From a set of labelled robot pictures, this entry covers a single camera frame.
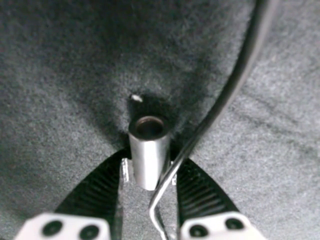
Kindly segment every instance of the hollow metal pipe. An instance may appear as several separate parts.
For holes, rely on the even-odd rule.
[[[136,183],[155,190],[170,165],[170,128],[159,116],[134,119],[129,125],[129,141]]]

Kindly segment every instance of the black rubber grip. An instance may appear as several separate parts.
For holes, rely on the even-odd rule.
[[[120,150],[101,163],[75,187],[55,212],[102,218],[112,227],[123,158],[131,158],[129,149]]]
[[[179,224],[193,218],[239,210],[221,187],[192,160],[177,173]]]

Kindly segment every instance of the metal tube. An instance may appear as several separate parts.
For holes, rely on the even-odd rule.
[[[170,165],[170,128],[159,116],[134,119],[129,125],[129,140],[136,183],[155,190]]]

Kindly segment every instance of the small white speck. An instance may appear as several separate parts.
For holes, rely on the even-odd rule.
[[[141,96],[136,95],[136,94],[132,94],[131,99],[134,101],[140,102],[140,103],[142,103],[144,101]]]

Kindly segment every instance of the white plastic piece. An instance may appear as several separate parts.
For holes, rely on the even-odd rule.
[[[55,235],[45,236],[43,229],[52,221],[60,221],[62,228]],[[92,240],[111,240],[110,228],[106,220],[58,213],[42,213],[28,219],[14,240],[82,240],[81,230],[90,225],[99,229],[97,236]]]
[[[242,222],[243,229],[228,229],[226,221],[237,219]],[[193,226],[204,227],[207,236],[194,237],[190,235]],[[266,240],[266,238],[255,229],[247,217],[239,212],[226,212],[217,215],[193,218],[185,221],[180,229],[180,240]]]

